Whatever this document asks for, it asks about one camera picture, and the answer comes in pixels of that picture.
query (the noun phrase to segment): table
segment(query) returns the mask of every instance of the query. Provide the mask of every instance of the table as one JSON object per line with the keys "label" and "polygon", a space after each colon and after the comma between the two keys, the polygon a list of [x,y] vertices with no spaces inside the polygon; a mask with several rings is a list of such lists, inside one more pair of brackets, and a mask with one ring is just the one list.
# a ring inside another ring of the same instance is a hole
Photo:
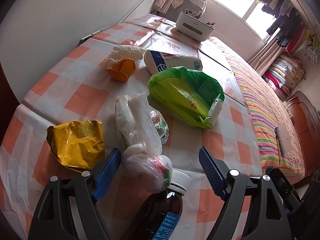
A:
{"label": "table", "polygon": [[[53,175],[75,176],[50,153],[46,129],[72,120],[102,120],[106,152],[118,147],[115,132],[115,98],[148,93],[151,75],[143,60],[126,83],[113,80],[102,67],[114,45],[131,44],[173,54],[200,56],[203,71],[216,78],[225,92],[225,101],[212,130],[190,127],[171,116],[155,100],[169,125],[169,139],[163,145],[175,169],[191,178],[183,197],[181,219],[170,238],[206,239],[223,202],[217,197],[198,161],[198,151],[206,146],[248,176],[261,176],[261,165],[252,119],[228,62],[210,41],[198,43],[179,33],[174,23],[146,15],[114,26],[93,38],[55,65],[26,95],[15,111],[0,147],[0,208],[10,225],[26,239],[42,190]],[[101,215],[114,239],[119,239],[132,217],[149,195],[140,181],[129,178],[122,168],[117,172],[107,195],[98,202]],[[75,224],[81,239],[83,228],[71,199]],[[233,239],[242,234],[250,199],[245,198]]]}

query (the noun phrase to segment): green snack bag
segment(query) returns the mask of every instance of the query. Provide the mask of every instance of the green snack bag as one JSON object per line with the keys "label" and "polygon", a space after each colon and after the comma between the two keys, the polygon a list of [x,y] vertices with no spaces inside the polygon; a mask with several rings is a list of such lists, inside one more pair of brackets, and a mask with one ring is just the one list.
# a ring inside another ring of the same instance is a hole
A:
{"label": "green snack bag", "polygon": [[224,101],[217,80],[185,67],[173,67],[152,75],[148,89],[153,98],[188,124],[205,129],[212,129]]}

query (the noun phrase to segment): blue gripper pad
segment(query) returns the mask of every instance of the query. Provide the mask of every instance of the blue gripper pad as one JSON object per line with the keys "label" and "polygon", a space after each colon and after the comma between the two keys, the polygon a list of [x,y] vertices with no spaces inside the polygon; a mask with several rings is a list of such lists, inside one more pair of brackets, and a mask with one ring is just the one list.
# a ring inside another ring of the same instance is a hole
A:
{"label": "blue gripper pad", "polygon": [[225,200],[228,193],[225,189],[224,178],[220,174],[217,166],[214,164],[210,154],[204,148],[201,148],[199,151],[199,162],[215,195],[219,196],[222,200]]}
{"label": "blue gripper pad", "polygon": [[121,163],[121,152],[115,150],[109,157],[106,165],[101,170],[99,176],[95,181],[95,190],[92,194],[92,198],[97,202],[100,198],[104,197],[110,187],[113,177],[116,174]]}

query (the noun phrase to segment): pink curtain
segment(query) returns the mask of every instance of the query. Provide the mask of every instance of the pink curtain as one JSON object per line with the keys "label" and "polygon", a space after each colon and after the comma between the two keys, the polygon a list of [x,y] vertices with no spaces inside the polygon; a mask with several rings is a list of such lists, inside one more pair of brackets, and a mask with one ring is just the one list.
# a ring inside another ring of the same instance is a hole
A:
{"label": "pink curtain", "polygon": [[279,46],[277,41],[276,38],[273,38],[257,55],[248,61],[249,65],[260,76],[267,71],[274,60],[284,51],[284,48]]}

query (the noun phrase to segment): window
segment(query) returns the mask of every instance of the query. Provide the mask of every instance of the window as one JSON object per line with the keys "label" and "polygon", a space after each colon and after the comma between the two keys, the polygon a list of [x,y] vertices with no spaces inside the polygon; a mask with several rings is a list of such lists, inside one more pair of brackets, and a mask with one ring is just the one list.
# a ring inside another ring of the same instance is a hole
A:
{"label": "window", "polygon": [[270,36],[267,29],[275,22],[275,18],[263,12],[261,9],[263,3],[257,0],[214,0],[216,3],[224,6],[239,18],[242,19],[250,28],[252,28],[261,39],[267,41]]}

